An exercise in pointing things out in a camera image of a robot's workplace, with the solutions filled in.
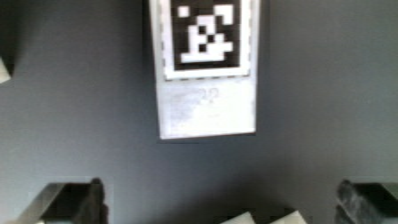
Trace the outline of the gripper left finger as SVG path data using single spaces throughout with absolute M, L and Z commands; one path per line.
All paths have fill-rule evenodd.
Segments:
M 109 224 L 101 179 L 94 178 L 87 183 L 50 183 L 16 224 Z

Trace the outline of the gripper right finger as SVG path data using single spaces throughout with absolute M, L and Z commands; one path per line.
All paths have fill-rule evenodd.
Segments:
M 354 183 L 338 186 L 334 224 L 398 224 L 398 183 Z

